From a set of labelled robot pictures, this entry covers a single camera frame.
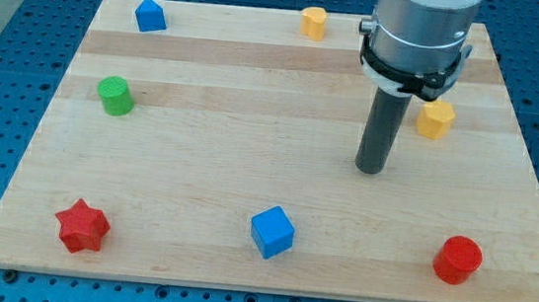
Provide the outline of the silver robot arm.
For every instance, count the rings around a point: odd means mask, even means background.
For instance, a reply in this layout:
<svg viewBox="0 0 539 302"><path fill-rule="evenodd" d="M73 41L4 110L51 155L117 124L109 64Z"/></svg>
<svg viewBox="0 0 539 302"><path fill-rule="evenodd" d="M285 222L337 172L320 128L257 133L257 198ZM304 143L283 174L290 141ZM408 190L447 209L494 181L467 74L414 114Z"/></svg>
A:
<svg viewBox="0 0 539 302"><path fill-rule="evenodd" d="M472 52L466 38L484 0L378 0L359 23L363 73L394 97L435 101Z"/></svg>

